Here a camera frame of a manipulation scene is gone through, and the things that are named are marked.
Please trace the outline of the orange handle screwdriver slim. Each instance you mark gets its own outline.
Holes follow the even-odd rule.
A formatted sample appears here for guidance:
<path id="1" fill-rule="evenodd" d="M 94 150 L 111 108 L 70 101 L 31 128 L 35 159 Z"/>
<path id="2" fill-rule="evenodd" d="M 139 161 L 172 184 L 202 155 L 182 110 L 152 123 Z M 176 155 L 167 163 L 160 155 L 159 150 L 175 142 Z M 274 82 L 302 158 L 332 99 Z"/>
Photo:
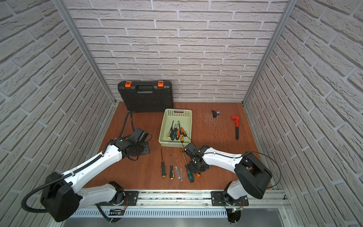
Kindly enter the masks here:
<path id="1" fill-rule="evenodd" d="M 186 133 L 186 131 L 181 127 L 181 125 L 179 124 L 179 129 L 180 130 L 182 130 L 183 131 L 183 133 L 184 133 L 184 136 L 187 136 L 187 133 Z"/>

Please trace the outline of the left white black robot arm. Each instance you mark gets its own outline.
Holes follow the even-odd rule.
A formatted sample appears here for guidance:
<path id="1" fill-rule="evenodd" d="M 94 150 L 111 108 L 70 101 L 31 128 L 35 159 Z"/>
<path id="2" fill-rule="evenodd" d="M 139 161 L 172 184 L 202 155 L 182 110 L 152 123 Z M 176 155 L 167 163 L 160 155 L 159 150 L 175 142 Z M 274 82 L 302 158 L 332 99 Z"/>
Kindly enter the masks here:
<path id="1" fill-rule="evenodd" d="M 58 174 L 50 174 L 46 178 L 47 186 L 42 190 L 41 204 L 56 222 L 71 217 L 77 210 L 102 202 L 113 205 L 127 203 L 124 189 L 115 181 L 92 187 L 84 186 L 122 159 L 137 160 L 140 155 L 149 153 L 146 138 L 148 133 L 136 128 L 132 135 L 111 140 L 104 151 L 87 160 L 83 164 Z"/>

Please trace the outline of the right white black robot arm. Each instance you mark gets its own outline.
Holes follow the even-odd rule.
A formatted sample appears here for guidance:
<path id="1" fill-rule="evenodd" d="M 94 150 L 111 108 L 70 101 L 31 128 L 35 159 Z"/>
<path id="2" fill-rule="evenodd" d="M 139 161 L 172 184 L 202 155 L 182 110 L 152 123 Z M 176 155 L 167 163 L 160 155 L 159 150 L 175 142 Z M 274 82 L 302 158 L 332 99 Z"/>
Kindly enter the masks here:
<path id="1" fill-rule="evenodd" d="M 228 170 L 237 176 L 236 181 L 231 181 L 225 190 L 217 195 L 218 203 L 234 206 L 241 199 L 250 195 L 262 199 L 272 178 L 271 171 L 251 152 L 245 154 L 231 154 L 216 150 L 209 146 L 198 148 L 192 143 L 184 148 L 184 152 L 191 158 L 188 162 L 189 169 L 194 174 L 200 174 L 217 166 Z"/>

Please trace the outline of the green black large screwdriver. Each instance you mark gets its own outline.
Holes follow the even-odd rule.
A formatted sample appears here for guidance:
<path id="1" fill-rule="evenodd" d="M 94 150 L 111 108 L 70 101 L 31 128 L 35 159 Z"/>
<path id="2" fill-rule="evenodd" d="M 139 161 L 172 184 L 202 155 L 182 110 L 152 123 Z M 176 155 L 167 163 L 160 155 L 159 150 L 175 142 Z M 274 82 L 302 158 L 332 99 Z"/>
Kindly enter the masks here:
<path id="1" fill-rule="evenodd" d="M 191 168 L 190 168 L 190 165 L 189 163 L 186 161 L 186 158 L 185 158 L 185 155 L 184 155 L 184 152 L 182 152 L 183 154 L 183 157 L 184 157 L 184 161 L 185 161 L 185 167 L 186 167 L 186 170 L 187 170 L 187 177 L 188 177 L 188 180 L 190 181 L 190 183 L 193 183 L 194 182 L 194 176 L 193 176 L 193 173 L 191 171 Z"/>

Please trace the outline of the yellow black short screwdriver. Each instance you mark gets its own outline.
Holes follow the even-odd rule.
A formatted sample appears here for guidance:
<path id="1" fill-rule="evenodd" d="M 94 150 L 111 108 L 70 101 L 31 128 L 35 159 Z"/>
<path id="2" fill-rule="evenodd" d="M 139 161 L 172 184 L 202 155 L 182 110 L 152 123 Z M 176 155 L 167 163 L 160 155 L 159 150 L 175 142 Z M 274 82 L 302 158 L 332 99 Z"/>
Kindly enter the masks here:
<path id="1" fill-rule="evenodd" d="M 173 168 L 173 161 L 172 161 L 172 155 L 170 155 L 170 171 L 169 171 L 169 177 L 171 180 L 174 180 L 175 174 L 174 174 L 174 168 Z"/>

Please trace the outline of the black yellow dotted screwdriver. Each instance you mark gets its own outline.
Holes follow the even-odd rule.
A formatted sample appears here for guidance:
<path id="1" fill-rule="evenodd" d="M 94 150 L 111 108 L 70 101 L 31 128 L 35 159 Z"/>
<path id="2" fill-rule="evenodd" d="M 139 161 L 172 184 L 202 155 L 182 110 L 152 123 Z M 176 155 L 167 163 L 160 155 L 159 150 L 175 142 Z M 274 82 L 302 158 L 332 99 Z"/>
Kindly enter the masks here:
<path id="1" fill-rule="evenodd" d="M 165 163 L 164 163 L 164 159 L 163 159 L 162 149 L 161 149 L 161 176 L 166 177 L 166 168 L 165 168 Z"/>

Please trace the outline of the light green plastic bin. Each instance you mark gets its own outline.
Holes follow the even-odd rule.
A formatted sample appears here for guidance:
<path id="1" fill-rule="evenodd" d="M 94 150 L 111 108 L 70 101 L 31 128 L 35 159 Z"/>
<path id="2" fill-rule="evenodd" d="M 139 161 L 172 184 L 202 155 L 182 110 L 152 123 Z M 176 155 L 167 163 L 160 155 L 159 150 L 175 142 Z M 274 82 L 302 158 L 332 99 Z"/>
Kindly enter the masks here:
<path id="1" fill-rule="evenodd" d="M 184 136 L 184 143 L 181 140 L 168 139 L 168 133 L 170 131 L 172 121 L 174 121 L 173 128 L 176 124 L 179 124 L 186 131 L 187 136 Z M 161 130 L 159 134 L 159 143 L 162 147 L 171 148 L 183 148 L 191 142 L 192 137 L 192 110 L 182 110 L 182 109 L 166 109 L 164 111 L 164 117 L 161 124 Z"/>

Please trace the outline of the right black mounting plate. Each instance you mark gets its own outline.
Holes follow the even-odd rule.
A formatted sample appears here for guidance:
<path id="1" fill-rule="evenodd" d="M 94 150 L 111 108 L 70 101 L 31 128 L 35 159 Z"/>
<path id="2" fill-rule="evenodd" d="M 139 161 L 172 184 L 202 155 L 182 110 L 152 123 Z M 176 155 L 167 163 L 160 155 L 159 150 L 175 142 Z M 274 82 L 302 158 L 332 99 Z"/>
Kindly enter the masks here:
<path id="1" fill-rule="evenodd" d="M 240 197 L 239 199 L 234 199 L 230 195 L 228 195 L 227 192 L 224 191 L 212 191 L 211 201 L 212 206 L 249 206 L 247 196 Z"/>

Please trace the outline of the black mounting plate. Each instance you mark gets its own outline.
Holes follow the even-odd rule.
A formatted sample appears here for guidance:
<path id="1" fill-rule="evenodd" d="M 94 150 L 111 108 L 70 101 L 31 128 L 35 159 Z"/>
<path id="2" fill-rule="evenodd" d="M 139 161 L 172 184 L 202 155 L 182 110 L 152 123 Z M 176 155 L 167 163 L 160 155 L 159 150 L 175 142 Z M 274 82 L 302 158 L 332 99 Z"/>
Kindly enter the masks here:
<path id="1" fill-rule="evenodd" d="M 100 206 L 125 206 L 126 205 L 126 198 L 128 200 L 128 206 L 136 206 L 138 200 L 139 191 L 124 191 L 124 200 L 120 204 L 113 203 L 112 201 L 109 202 L 101 202 L 99 203 Z"/>
<path id="2" fill-rule="evenodd" d="M 240 197 L 239 199 L 234 199 L 230 195 L 228 195 L 227 192 L 224 191 L 212 191 L 211 201 L 212 206 L 249 206 L 247 196 Z"/>

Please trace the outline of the black plastic tool case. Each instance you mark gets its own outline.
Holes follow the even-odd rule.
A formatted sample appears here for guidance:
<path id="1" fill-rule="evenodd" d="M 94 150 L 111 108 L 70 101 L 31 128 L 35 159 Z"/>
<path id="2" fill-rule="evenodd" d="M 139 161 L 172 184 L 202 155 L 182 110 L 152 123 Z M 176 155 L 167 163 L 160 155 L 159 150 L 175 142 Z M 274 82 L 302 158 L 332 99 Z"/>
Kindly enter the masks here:
<path id="1" fill-rule="evenodd" d="M 174 108 L 169 80 L 121 81 L 118 91 L 127 109 L 134 113 L 158 113 Z"/>

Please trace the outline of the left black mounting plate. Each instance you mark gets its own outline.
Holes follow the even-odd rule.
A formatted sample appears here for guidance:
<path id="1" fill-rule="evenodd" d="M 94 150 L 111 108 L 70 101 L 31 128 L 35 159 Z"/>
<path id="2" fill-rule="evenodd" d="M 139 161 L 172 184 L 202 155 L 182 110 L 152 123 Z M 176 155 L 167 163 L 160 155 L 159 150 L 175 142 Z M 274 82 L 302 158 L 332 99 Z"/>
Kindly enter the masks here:
<path id="1" fill-rule="evenodd" d="M 136 206 L 138 200 L 139 191 L 124 191 L 124 200 L 120 204 L 113 203 L 112 201 L 109 202 L 101 202 L 99 203 L 100 206 L 125 206 L 126 205 L 126 198 L 128 200 L 128 206 Z"/>

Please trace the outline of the small black metal clamp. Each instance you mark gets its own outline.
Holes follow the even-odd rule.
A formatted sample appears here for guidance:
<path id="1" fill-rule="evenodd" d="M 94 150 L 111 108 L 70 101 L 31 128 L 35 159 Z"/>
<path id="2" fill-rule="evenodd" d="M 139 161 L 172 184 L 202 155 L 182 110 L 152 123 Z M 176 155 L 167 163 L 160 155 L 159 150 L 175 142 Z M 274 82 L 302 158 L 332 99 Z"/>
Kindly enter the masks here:
<path id="1" fill-rule="evenodd" d="M 221 115 L 221 113 L 219 111 L 212 110 L 211 112 L 212 112 L 213 118 L 217 118 L 218 116 Z"/>

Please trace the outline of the red pipe wrench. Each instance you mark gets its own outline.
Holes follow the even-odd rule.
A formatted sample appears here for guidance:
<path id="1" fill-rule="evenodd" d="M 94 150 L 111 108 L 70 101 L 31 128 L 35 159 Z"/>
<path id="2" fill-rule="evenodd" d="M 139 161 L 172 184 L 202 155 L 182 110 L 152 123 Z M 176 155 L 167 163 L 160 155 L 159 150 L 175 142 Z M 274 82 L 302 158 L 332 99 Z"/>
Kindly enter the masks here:
<path id="1" fill-rule="evenodd" d="M 238 115 L 232 115 L 231 119 L 235 123 L 235 139 L 239 140 L 239 116 Z"/>

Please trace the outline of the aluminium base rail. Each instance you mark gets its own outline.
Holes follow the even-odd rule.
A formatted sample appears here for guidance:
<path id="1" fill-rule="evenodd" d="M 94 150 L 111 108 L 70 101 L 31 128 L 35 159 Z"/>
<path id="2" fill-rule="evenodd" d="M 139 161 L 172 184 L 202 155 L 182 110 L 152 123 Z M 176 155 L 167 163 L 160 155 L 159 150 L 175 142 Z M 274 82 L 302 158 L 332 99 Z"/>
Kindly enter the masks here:
<path id="1" fill-rule="evenodd" d="M 136 190 L 136 206 L 131 208 L 290 208 L 282 190 L 267 190 L 262 199 L 247 196 L 249 206 L 212 206 L 211 190 Z"/>

